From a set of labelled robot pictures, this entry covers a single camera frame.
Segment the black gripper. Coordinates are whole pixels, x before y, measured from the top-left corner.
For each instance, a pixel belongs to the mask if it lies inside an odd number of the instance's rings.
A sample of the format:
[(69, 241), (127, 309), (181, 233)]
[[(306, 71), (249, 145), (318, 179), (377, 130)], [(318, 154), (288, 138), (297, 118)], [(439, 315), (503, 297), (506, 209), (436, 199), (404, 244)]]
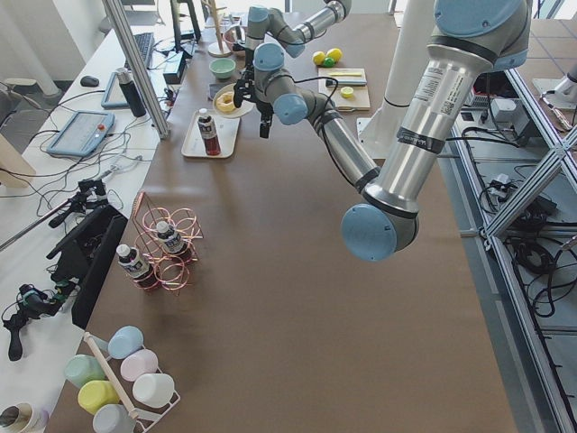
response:
[(235, 41), (233, 43), (233, 53), (237, 57), (244, 58), (245, 68), (253, 67), (254, 50), (250, 49), (244, 41)]
[(253, 67), (246, 67), (234, 84), (234, 106), (240, 108), (244, 101), (256, 105), (256, 108), (261, 113), (260, 138), (268, 138), (270, 136), (273, 109), (270, 103), (263, 102), (257, 98)]

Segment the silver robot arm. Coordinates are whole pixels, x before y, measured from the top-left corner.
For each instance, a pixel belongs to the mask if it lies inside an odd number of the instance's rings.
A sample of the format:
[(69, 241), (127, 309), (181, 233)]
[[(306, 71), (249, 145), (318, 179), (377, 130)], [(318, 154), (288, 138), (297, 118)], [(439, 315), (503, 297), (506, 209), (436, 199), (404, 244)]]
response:
[(388, 157), (378, 166), (349, 130), (332, 99), (301, 88), (284, 66), (319, 33), (343, 21), (348, 1), (328, 1), (296, 27), (280, 10), (253, 6), (248, 13), (245, 71), (234, 87), (234, 104), (253, 102), (260, 135), (273, 120), (308, 121), (335, 166), (362, 195), (343, 216), (348, 250), (379, 261), (410, 245), (418, 232), (417, 196), (477, 77), (515, 68), (527, 57), (532, 5), (528, 1), (437, 1), (426, 50), (429, 62)]
[(252, 66), (256, 49), (264, 43), (268, 34), (276, 40), (292, 58), (298, 57), (305, 45), (321, 36), (329, 27), (342, 22), (351, 12), (352, 1), (325, 1), (325, 6), (296, 27), (291, 27), (284, 14), (276, 8), (254, 5), (249, 8), (248, 26), (245, 32), (245, 68)]

